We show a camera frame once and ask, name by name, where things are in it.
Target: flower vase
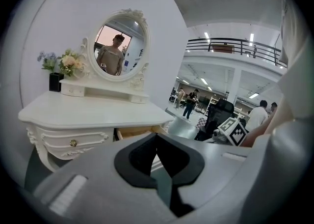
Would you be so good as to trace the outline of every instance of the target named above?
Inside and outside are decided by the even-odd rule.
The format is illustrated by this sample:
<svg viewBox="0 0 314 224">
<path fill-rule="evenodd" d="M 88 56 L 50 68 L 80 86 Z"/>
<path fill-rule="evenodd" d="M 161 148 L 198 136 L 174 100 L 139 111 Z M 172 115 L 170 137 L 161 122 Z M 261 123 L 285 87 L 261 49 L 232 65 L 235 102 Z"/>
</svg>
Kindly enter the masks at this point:
<svg viewBox="0 0 314 224">
<path fill-rule="evenodd" d="M 61 91 L 61 83 L 60 80 L 63 79 L 63 74 L 60 73 L 51 73 L 49 75 L 49 91 L 60 92 Z"/>
</svg>

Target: ceiling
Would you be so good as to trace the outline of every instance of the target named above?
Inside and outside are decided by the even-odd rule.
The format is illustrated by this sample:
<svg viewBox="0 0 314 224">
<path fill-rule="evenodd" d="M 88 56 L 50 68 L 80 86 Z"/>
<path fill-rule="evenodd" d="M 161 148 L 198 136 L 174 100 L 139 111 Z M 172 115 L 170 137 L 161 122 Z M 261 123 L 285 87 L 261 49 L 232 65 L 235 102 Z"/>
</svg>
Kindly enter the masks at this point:
<svg viewBox="0 0 314 224">
<path fill-rule="evenodd" d="M 182 63 L 178 77 L 181 82 L 185 80 L 191 85 L 208 90 L 207 85 L 201 80 L 204 78 L 213 92 L 226 94 L 230 92 L 234 72 L 235 69 L 220 65 Z M 249 97 L 254 93 L 260 95 L 250 99 Z M 259 106 L 261 100 L 266 100 L 269 104 L 273 102 L 279 104 L 282 95 L 275 82 L 242 70 L 237 96 L 238 100 Z"/>
<path fill-rule="evenodd" d="M 249 23 L 279 30 L 281 0 L 175 0 L 187 27 Z"/>
</svg>

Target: drawer knob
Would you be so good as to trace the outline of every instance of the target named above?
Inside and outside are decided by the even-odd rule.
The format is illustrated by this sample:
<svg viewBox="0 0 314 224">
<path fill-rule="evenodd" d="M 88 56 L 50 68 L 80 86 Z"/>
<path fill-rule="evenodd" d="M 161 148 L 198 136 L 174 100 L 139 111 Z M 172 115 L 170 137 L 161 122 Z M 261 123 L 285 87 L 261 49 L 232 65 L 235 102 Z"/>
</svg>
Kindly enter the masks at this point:
<svg viewBox="0 0 314 224">
<path fill-rule="evenodd" d="M 70 141 L 70 146 L 75 147 L 78 143 L 76 142 L 76 140 L 71 140 Z"/>
</svg>

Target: metal railing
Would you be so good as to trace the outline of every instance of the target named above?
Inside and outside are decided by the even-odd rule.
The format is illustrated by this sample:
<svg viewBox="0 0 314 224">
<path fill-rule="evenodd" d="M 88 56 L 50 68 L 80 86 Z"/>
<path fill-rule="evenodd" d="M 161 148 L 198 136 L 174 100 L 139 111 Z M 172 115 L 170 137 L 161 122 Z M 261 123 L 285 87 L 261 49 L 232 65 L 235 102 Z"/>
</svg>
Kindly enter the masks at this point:
<svg viewBox="0 0 314 224">
<path fill-rule="evenodd" d="M 186 50 L 194 51 L 216 51 L 231 54 L 245 55 L 252 58 L 261 58 L 274 64 L 275 66 L 280 66 L 281 68 L 286 68 L 287 65 L 279 61 L 279 56 L 281 50 L 274 47 L 270 47 L 263 43 L 251 42 L 248 40 L 235 39 L 235 38 L 202 38 L 189 40 L 187 43 Z"/>
</svg>

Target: purple flower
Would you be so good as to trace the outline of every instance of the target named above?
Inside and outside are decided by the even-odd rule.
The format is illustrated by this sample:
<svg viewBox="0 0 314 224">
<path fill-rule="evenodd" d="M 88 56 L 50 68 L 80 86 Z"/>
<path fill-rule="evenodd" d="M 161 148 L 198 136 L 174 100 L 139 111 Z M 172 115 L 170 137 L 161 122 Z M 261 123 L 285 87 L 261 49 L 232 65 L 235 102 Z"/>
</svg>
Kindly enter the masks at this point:
<svg viewBox="0 0 314 224">
<path fill-rule="evenodd" d="M 45 52 L 44 51 L 39 53 L 39 57 L 37 57 L 37 61 L 41 61 L 42 58 L 45 58 Z"/>
<path fill-rule="evenodd" d="M 48 57 L 50 60 L 55 60 L 56 59 L 56 55 L 54 52 L 51 52 L 50 54 L 48 54 Z"/>
</svg>

